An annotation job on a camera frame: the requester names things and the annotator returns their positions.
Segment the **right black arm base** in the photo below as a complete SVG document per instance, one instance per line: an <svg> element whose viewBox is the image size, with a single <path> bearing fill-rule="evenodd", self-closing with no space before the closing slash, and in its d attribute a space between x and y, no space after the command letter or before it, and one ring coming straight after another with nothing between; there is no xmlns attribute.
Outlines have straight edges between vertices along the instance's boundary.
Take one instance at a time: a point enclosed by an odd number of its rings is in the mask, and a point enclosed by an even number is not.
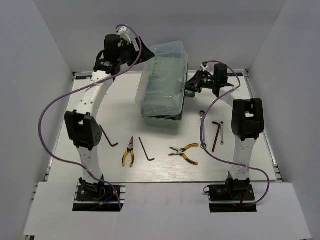
<svg viewBox="0 0 320 240"><path fill-rule="evenodd" d="M225 184L207 185L203 192L209 195L211 202L241 202L255 201L253 186L250 184L247 189L231 190Z"/></svg>

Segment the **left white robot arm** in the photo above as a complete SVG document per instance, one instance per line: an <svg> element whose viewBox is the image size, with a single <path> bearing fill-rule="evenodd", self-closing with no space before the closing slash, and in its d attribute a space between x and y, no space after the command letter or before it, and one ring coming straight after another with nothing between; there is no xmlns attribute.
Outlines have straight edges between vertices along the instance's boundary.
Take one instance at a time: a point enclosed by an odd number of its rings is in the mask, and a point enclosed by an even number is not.
<svg viewBox="0 0 320 240"><path fill-rule="evenodd" d="M104 175L98 158L98 145L103 132L96 118L101 103L122 65L130 67L154 56L140 37L132 41L118 34L106 35L104 50L97 55L93 68L92 86L85 91L78 106L64 115L68 137L73 141L84 166L79 182L89 186L88 193L96 200L103 198L106 193L106 187L100 184Z"/></svg>

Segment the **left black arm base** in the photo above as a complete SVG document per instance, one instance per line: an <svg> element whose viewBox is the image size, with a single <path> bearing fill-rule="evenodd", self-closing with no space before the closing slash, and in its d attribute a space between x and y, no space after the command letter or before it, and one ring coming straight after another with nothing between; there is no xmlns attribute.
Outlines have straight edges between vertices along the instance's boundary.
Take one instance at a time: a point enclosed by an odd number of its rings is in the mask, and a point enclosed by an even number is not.
<svg viewBox="0 0 320 240"><path fill-rule="evenodd" d="M82 185L77 186L75 201L80 203L106 203L118 202L121 200L121 194L125 193L125 186L106 184Z"/></svg>

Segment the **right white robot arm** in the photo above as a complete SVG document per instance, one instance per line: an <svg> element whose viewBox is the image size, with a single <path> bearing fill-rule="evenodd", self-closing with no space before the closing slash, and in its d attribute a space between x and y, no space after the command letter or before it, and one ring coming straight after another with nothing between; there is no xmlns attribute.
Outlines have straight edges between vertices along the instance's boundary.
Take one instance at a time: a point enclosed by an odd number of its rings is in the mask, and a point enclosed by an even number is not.
<svg viewBox="0 0 320 240"><path fill-rule="evenodd" d="M231 165L228 177L233 181L250 179L250 163L254 145L264 131L263 102L260 98L251 98L240 91L241 81L237 77L237 85L228 82L228 71L231 70L220 61L215 63L213 73L209 72L207 61L200 65L200 70L185 83L185 90L201 93L210 89L216 96L216 103L222 100L232 108L231 130L235 137L233 161L220 160Z"/></svg>

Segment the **green toolbox with clear lid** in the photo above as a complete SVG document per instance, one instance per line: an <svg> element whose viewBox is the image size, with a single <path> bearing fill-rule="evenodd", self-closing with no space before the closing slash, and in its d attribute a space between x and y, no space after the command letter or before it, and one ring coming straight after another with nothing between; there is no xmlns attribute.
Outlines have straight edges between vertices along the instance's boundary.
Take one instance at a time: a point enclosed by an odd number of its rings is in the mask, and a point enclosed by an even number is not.
<svg viewBox="0 0 320 240"><path fill-rule="evenodd" d="M150 47L135 103L145 124L177 129L183 118L189 55L181 40Z"/></svg>

